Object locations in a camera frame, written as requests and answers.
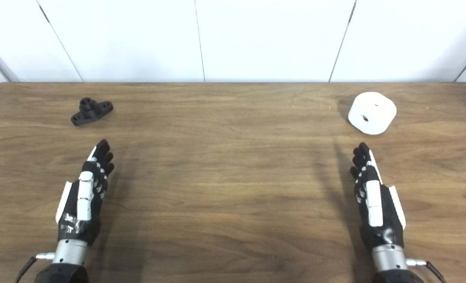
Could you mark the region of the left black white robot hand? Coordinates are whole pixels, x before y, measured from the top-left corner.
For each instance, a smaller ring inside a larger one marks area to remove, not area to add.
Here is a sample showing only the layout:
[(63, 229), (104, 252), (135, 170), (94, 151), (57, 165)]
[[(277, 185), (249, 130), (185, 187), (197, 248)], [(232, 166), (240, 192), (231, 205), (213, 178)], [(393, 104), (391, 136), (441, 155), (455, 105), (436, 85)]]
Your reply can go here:
[(80, 240), (89, 246), (96, 241), (103, 198), (114, 170), (113, 158), (109, 142), (101, 140), (83, 163), (78, 179), (66, 182), (55, 214), (58, 241)]

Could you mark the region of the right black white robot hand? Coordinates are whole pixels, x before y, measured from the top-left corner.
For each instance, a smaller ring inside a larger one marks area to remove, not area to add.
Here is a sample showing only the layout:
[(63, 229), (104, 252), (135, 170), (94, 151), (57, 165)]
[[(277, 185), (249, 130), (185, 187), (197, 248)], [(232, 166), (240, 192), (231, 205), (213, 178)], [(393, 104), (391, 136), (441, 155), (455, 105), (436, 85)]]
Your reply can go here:
[(362, 241), (369, 250), (383, 245), (403, 248), (406, 219), (396, 188), (383, 183), (374, 154), (366, 143), (359, 143), (353, 154), (350, 172), (355, 181)]

